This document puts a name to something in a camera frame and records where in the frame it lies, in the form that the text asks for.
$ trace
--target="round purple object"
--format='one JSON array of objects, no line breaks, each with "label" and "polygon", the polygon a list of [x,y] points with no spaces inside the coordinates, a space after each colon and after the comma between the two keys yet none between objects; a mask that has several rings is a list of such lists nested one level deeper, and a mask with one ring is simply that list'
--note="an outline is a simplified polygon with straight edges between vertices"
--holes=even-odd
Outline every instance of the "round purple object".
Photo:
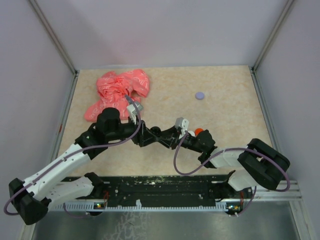
[{"label": "round purple object", "polygon": [[198,100],[202,100],[205,98],[205,94],[202,92],[202,91],[198,91],[196,94],[195,94],[195,98],[198,99]]}]

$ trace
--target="gray floor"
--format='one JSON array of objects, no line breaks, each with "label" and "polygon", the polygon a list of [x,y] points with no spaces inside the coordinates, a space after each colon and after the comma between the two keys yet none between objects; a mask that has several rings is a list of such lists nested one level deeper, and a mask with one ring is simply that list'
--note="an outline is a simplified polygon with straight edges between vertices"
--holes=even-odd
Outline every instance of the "gray floor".
[{"label": "gray floor", "polygon": [[288,202],[254,202],[237,217],[209,212],[107,212],[75,219],[50,212],[33,240],[295,240]]}]

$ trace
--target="orange object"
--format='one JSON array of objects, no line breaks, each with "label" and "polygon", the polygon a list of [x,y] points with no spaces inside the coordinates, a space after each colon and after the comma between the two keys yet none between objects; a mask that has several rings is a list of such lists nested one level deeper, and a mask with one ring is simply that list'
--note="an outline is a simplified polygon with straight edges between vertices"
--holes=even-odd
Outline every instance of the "orange object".
[{"label": "orange object", "polygon": [[201,132],[203,132],[204,130],[202,129],[202,128],[197,128],[196,130],[195,130],[195,135],[197,136],[199,133],[201,133]]}]

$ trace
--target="gray wall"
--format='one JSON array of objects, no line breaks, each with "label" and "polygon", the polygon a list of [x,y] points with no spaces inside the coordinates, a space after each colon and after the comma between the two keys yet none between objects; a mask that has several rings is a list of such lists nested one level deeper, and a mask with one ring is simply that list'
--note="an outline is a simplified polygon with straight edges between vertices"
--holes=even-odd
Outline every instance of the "gray wall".
[{"label": "gray wall", "polygon": [[[320,220],[320,1],[297,1],[258,70],[281,148],[315,226]],[[320,228],[316,228],[320,237]]]},{"label": "gray wall", "polygon": [[[0,7],[0,206],[8,183],[24,179],[48,163],[72,74],[27,1]],[[0,213],[1,239],[14,240],[19,216]]]},{"label": "gray wall", "polygon": [[77,69],[250,65],[286,0],[38,0]]}]

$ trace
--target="wooden tabletop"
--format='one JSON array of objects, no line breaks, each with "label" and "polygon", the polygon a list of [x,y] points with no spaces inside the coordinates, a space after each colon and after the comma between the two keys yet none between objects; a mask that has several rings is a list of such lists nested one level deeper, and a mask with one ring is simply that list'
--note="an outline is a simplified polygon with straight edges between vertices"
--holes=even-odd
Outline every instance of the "wooden tabletop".
[{"label": "wooden tabletop", "polygon": [[[86,110],[99,100],[96,80],[108,71],[118,74],[132,68],[81,70],[66,122],[61,154],[91,125]],[[148,128],[162,130],[176,118],[189,120],[189,130],[208,129],[218,147],[245,146],[259,138],[271,146],[266,123],[248,66],[151,67],[143,68],[150,77],[150,92],[142,98],[142,119]],[[203,92],[203,100],[195,98]],[[200,165],[200,154],[181,149],[177,158],[180,171],[190,172]],[[177,175],[174,151],[159,143],[139,147],[132,141],[110,147],[71,176],[95,172],[99,176]],[[226,174],[232,168],[200,169],[197,174]]]}]

